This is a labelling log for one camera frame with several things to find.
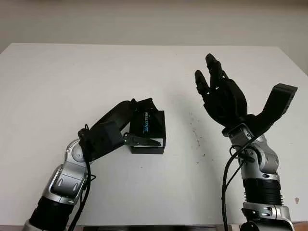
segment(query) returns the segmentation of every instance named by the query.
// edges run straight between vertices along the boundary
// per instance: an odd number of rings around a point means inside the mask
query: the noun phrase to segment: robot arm
[[[64,163],[55,169],[38,202],[38,207],[25,223],[23,231],[64,231],[69,215],[86,190],[69,228],[69,231],[72,231],[90,191],[92,161],[124,144],[160,146],[159,142],[151,139],[130,133],[125,133],[123,137],[120,133],[132,120],[133,113],[143,110],[157,110],[151,98],[139,102],[134,99],[123,101],[91,129],[86,126],[78,132],[79,139],[69,143]]]
[[[258,115],[248,115],[247,102],[240,88],[228,78],[213,55],[208,54],[205,59],[211,75],[210,86],[197,70],[197,90],[203,97],[208,114],[225,127],[223,135],[230,138],[232,148],[237,150],[227,162],[223,178],[222,214],[225,230],[228,230],[226,178],[228,168],[237,156],[246,196],[242,211],[247,222],[241,230],[294,230],[289,209],[282,205],[280,178],[277,173],[279,160],[276,153],[268,147],[263,133],[286,112],[297,88],[281,83],[276,85],[263,111]]]

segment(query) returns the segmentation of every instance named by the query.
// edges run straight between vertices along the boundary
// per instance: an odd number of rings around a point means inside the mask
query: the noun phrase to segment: white tabletop
[[[284,204],[293,221],[307,220],[308,78],[278,48],[12,44],[0,55],[0,225],[22,225],[31,216],[85,123],[93,125],[120,101],[148,97],[165,111],[165,153],[122,147],[95,161],[97,179],[79,224],[222,223],[231,144],[194,83],[196,69],[208,75],[209,52],[243,90],[250,113],[262,110],[277,83],[299,87],[266,137],[280,159]],[[239,174],[227,191],[228,222],[245,221],[243,200]]]

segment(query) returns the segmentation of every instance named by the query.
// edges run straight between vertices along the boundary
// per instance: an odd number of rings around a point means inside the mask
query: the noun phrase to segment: wire
[[[78,211],[76,212],[75,214],[75,217],[71,223],[71,225],[69,226],[68,230],[67,231],[73,231],[76,224],[77,224],[77,221],[79,220],[80,218],[80,215],[81,215],[81,212],[86,204],[86,201],[87,201],[87,198],[88,198],[88,195],[89,195],[89,192],[90,192],[90,187],[91,187],[91,167],[90,167],[90,163],[88,161],[86,161],[86,166],[87,166],[87,172],[88,172],[88,176],[87,176],[87,182],[86,182],[86,185],[87,185],[87,188],[86,188],[86,193],[85,193],[85,196],[83,198],[83,200],[81,201],[80,203],[80,206],[79,206],[79,209]]]
[[[89,130],[89,126],[87,124],[85,124],[85,129]],[[79,205],[79,209],[78,211],[76,212],[75,216],[74,216],[74,219],[71,223],[71,225],[69,226],[68,230],[67,231],[73,231],[76,224],[77,224],[77,221],[79,220],[80,218],[80,215],[82,213],[82,210],[86,204],[86,201],[87,201],[87,198],[88,198],[88,195],[90,193],[90,187],[91,187],[91,181],[94,180],[96,178],[95,175],[92,175],[91,174],[91,167],[90,167],[90,162],[85,158],[85,163],[86,163],[86,166],[87,166],[87,180],[86,180],[86,189],[83,189],[81,191],[81,194],[80,194],[80,205]],[[82,194],[83,194],[83,191],[86,191],[85,192],[85,196],[84,198],[82,199]]]
[[[241,146],[240,145],[232,145],[231,147],[230,147],[230,149],[229,149],[229,153],[230,153],[230,156],[233,156],[233,154],[232,154],[232,149],[233,148],[241,148]]]
[[[249,140],[246,144],[244,144],[238,151],[236,151],[227,161],[224,172],[223,172],[223,179],[222,179],[222,191],[221,191],[221,211],[222,211],[222,219],[223,219],[223,226],[224,230],[228,231],[228,222],[227,222],[227,212],[226,212],[226,190],[227,186],[230,184],[230,181],[233,179],[232,176],[228,182],[227,182],[227,175],[229,167],[232,163],[232,161],[242,152],[244,151],[253,141],[255,141],[259,136],[256,135],[251,140]]]
[[[228,180],[227,184],[226,184],[226,189],[228,187],[228,185],[230,184],[231,180],[233,180],[233,178],[235,177],[236,173],[241,169],[241,167],[243,166],[243,164],[245,163],[246,161],[242,161],[240,166],[237,168],[237,170],[233,173],[233,175],[230,177],[230,179]]]

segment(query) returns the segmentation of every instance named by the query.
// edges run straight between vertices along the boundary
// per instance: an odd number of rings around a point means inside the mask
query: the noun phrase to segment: wall
[[[12,42],[280,47],[308,73],[306,0],[0,0]]]

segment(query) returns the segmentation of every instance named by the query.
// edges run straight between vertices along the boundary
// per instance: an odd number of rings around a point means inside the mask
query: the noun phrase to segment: dark stain
[[[196,132],[196,129],[195,129],[195,128],[193,128],[193,129],[192,129],[192,131],[193,131],[194,135],[195,135],[195,136],[196,136],[196,138],[197,138],[198,147],[200,147],[200,140],[198,139],[198,134],[197,134],[197,132]]]

